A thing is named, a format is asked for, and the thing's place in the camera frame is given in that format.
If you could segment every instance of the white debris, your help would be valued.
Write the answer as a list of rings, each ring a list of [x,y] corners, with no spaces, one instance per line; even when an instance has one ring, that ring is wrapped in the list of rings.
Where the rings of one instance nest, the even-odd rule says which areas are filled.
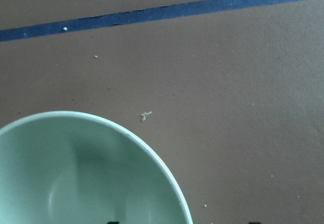
[[[150,112],[144,112],[144,113],[142,113],[141,114],[141,116],[142,116],[142,121],[145,121],[146,120],[146,117],[148,116],[148,115],[150,115],[150,114],[152,114],[152,111],[150,111]]]

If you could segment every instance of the light green bowl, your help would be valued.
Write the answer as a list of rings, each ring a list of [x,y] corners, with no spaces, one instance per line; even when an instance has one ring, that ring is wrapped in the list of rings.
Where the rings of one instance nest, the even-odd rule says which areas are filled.
[[[107,119],[55,111],[0,130],[1,224],[192,224],[167,166]]]

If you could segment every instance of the blue stripe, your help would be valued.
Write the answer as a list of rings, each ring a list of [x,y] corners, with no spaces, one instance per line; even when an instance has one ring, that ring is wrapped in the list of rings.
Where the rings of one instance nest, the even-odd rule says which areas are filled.
[[[192,2],[166,7],[115,13],[98,17],[81,18],[62,22],[0,30],[0,41],[9,41],[14,39],[75,32],[93,28],[110,27],[114,25],[148,22],[161,19],[170,19],[296,1],[303,0],[206,0],[201,2]]]

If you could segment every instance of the bowl rim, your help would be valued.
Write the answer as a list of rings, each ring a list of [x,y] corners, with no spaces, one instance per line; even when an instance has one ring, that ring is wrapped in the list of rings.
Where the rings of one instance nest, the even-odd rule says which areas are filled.
[[[177,198],[180,202],[181,209],[185,215],[186,221],[188,224],[193,224],[192,218],[190,215],[189,207],[188,204],[184,198],[184,195],[172,175],[171,171],[167,167],[167,165],[162,161],[162,159],[153,151],[153,149],[148,146],[142,139],[140,139],[137,135],[132,133],[130,130],[126,129],[125,127],[111,121],[108,119],[105,119],[103,117],[89,114],[89,113],[84,113],[84,112],[78,112],[78,111],[49,111],[49,112],[42,112],[42,113],[37,113],[33,115],[29,115],[26,117],[23,117],[21,119],[15,120],[4,127],[0,128],[0,139],[1,135],[4,135],[5,133],[20,127],[24,124],[28,124],[33,121],[38,121],[41,119],[46,119],[46,118],[59,118],[59,117],[70,117],[70,118],[78,118],[78,119],[83,119],[83,120],[89,120],[92,122],[96,122],[102,125],[105,125],[107,127],[112,128],[113,130],[116,130],[117,132],[123,134],[125,137],[133,141],[138,147],[140,147],[161,169],[163,174],[166,176],[168,182],[171,184],[174,192],[177,195]]]

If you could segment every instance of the blue line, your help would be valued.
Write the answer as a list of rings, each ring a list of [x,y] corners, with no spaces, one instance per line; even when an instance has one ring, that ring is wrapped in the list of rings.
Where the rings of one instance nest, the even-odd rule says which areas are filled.
[[[28,27],[0,30],[0,41],[9,41],[14,39],[75,32],[93,28],[104,28],[114,25],[156,21],[161,19],[170,19],[296,1],[304,0],[206,0],[201,2],[115,13],[98,17],[73,19]]]

